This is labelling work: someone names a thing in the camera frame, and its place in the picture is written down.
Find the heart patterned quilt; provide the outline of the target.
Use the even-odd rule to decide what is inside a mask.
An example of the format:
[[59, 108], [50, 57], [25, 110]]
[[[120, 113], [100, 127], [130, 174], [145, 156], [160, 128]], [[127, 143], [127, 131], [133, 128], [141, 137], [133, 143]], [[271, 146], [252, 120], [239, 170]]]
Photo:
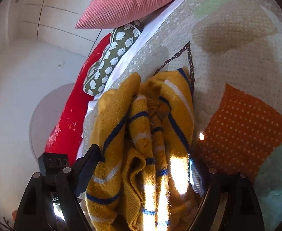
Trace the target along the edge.
[[282, 226], [282, 10], [275, 0], [204, 0], [192, 35], [198, 77], [189, 155], [222, 175], [245, 173], [264, 230]]

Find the round beige headboard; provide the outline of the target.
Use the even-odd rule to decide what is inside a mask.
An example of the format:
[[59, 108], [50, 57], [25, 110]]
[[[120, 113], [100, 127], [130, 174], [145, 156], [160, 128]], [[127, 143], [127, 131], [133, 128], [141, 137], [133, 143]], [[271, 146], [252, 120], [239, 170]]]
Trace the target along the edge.
[[52, 90], [33, 111], [29, 124], [29, 143], [35, 159], [44, 153], [49, 136], [60, 119], [73, 87], [74, 84], [66, 84]]

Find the pink ribbed pillow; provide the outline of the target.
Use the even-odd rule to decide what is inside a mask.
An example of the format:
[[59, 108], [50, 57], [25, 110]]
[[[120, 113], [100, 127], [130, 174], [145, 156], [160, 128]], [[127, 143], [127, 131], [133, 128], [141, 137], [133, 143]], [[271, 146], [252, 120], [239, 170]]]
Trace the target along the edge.
[[77, 29], [111, 29], [143, 18], [173, 0], [92, 0]]

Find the white wall socket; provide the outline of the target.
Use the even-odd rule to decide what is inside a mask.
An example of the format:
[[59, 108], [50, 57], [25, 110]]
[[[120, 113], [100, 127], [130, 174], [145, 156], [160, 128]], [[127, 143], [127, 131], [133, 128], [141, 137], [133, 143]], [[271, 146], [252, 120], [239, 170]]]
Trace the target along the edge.
[[58, 67], [58, 68], [62, 68], [62, 67], [64, 66], [64, 64], [65, 64], [65, 62], [64, 62], [64, 61], [61, 61], [61, 62], [57, 65], [57, 67]]

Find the red long pillow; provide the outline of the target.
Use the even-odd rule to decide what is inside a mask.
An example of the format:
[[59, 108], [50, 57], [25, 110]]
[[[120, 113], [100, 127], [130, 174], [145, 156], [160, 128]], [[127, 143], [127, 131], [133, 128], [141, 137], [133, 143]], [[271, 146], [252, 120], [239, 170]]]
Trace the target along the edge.
[[46, 153], [67, 155], [69, 166], [72, 166], [77, 159], [77, 153], [82, 144], [83, 123], [88, 109], [88, 103], [93, 100], [93, 96], [83, 91], [83, 83], [88, 70], [100, 59], [104, 48], [109, 44], [110, 36], [110, 34], [107, 34], [99, 42], [83, 64], [72, 92], [60, 115], [60, 119], [51, 132], [45, 146], [44, 151]]

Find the green patterned bolster pillow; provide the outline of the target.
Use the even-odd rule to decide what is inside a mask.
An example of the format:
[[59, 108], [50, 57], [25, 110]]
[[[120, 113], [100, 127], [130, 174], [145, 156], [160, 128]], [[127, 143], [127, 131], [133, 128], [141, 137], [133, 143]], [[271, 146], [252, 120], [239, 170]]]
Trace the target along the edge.
[[90, 96], [100, 96], [104, 91], [113, 69], [123, 55], [136, 42], [143, 31], [139, 20], [113, 29], [110, 42], [104, 48], [100, 59], [89, 68], [83, 84], [83, 91]]

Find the yellow striped knit sweater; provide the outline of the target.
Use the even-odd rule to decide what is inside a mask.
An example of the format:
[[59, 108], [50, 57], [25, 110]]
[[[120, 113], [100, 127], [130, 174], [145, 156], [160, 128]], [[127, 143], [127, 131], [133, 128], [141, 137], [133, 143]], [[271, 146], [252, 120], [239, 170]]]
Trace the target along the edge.
[[86, 189], [95, 230], [186, 230], [198, 202], [189, 182], [194, 132], [186, 69], [142, 82], [131, 74], [98, 101], [90, 144], [101, 158]]

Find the white glossy wardrobe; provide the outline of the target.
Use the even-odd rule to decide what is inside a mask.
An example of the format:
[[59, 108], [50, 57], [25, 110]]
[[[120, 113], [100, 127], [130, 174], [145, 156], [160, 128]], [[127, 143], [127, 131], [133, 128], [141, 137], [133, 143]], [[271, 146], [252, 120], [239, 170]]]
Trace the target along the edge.
[[88, 56], [111, 32], [81, 30], [76, 23], [92, 0], [8, 0], [6, 40], [37, 40]]

